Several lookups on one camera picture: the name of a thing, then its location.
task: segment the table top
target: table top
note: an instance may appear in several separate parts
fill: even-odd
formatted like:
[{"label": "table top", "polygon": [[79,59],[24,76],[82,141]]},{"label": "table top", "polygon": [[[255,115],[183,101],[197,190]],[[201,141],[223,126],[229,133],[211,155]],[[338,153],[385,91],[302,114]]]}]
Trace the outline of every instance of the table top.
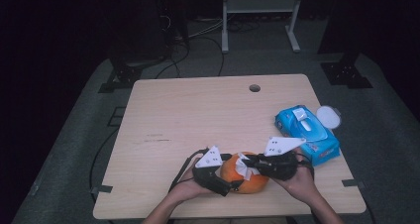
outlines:
[{"label": "table top", "polygon": [[[102,182],[112,191],[99,192],[93,215],[147,217],[191,154],[213,145],[221,153],[262,153],[269,137],[281,136],[274,116],[298,104],[312,112],[320,106],[304,74],[137,81]],[[353,179],[343,156],[315,167],[315,173],[316,185],[336,212],[366,210],[358,188],[342,184]],[[255,194],[209,194],[189,200],[171,217],[299,214],[310,214],[310,209],[270,180]]]}]

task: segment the dark background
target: dark background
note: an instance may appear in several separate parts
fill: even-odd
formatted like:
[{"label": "dark background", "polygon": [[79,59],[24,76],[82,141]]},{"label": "dark background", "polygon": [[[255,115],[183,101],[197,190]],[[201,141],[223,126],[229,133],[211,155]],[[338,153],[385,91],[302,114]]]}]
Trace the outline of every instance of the dark background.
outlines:
[{"label": "dark background", "polygon": [[[28,194],[84,84],[111,46],[159,56],[159,15],[221,17],[222,0],[0,0],[0,220]],[[319,53],[373,59],[420,118],[418,0],[302,0],[299,18],[330,16]]]}]

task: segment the floor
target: floor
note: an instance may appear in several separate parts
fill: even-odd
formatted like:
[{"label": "floor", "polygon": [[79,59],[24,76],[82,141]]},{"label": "floor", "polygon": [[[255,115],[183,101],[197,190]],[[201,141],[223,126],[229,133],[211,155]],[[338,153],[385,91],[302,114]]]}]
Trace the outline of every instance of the floor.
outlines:
[{"label": "floor", "polygon": [[[420,219],[420,125],[372,60],[360,55],[356,68],[372,88],[331,85],[322,62],[341,55],[318,55],[327,20],[298,20],[295,34],[301,52],[292,51],[284,26],[287,21],[249,23],[253,29],[230,33],[230,51],[221,54],[216,29],[190,41],[190,51],[176,46],[172,59],[144,69],[141,79],[304,73],[322,105],[340,110],[342,125],[335,130],[348,165],[359,182],[370,211],[345,215],[346,223],[416,223]],[[211,22],[191,22],[190,34]],[[98,93],[112,71],[109,59],[98,64],[41,170],[34,189],[14,223],[104,223],[92,216],[92,187],[101,184],[116,139],[130,89]],[[110,122],[114,112],[117,117]],[[309,216],[295,217],[314,223]],[[140,220],[113,220],[139,223]]]}]

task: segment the blue plastic packaging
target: blue plastic packaging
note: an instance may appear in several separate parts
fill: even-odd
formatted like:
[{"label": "blue plastic packaging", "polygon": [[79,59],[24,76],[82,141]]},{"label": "blue plastic packaging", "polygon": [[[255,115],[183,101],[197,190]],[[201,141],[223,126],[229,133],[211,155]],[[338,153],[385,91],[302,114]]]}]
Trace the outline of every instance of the blue plastic packaging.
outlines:
[{"label": "blue plastic packaging", "polygon": [[274,124],[284,137],[306,139],[300,148],[314,167],[340,155],[339,140],[304,105],[280,111]]}]

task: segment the orange object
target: orange object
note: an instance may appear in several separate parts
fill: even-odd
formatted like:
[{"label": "orange object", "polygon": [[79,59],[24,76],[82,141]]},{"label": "orange object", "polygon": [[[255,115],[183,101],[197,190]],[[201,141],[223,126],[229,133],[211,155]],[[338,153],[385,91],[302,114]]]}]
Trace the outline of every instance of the orange object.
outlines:
[{"label": "orange object", "polygon": [[[244,155],[254,155],[250,152],[242,152]],[[235,180],[243,180],[244,177],[236,172],[236,161],[239,158],[238,154],[232,155],[230,159],[223,162],[220,168],[220,177],[228,182]],[[233,190],[238,193],[250,194],[256,193],[264,189],[269,178],[261,174],[252,174],[250,180],[244,180],[238,190]]]}]

